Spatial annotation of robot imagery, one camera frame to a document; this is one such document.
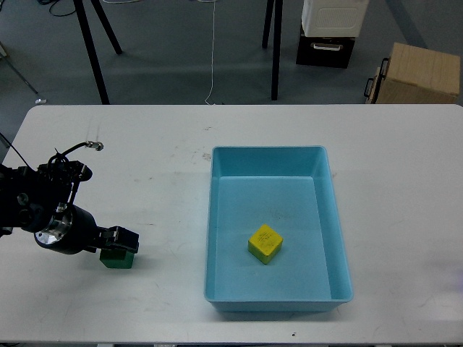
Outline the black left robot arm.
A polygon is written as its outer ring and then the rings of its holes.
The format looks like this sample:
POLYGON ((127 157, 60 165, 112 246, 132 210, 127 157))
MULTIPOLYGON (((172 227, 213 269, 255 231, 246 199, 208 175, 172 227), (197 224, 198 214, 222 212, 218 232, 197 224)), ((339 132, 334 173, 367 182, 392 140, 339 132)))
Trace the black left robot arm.
POLYGON ((93 173, 68 154, 88 147, 101 151, 102 142, 84 141, 32 168, 1 166, 1 235, 21 228, 38 246, 62 254, 117 251, 136 254, 139 236, 121 226, 100 227, 94 217, 74 204, 80 183, 93 173))

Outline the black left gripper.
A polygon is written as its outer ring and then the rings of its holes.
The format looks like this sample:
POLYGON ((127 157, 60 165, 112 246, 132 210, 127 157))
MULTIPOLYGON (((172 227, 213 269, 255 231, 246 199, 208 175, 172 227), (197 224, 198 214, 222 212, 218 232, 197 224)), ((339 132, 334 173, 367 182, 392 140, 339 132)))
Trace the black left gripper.
POLYGON ((121 226, 98 227, 88 211, 66 204, 59 204, 48 225, 34 233, 38 246, 61 254, 95 253, 97 249, 119 249, 137 254, 139 237, 121 226))

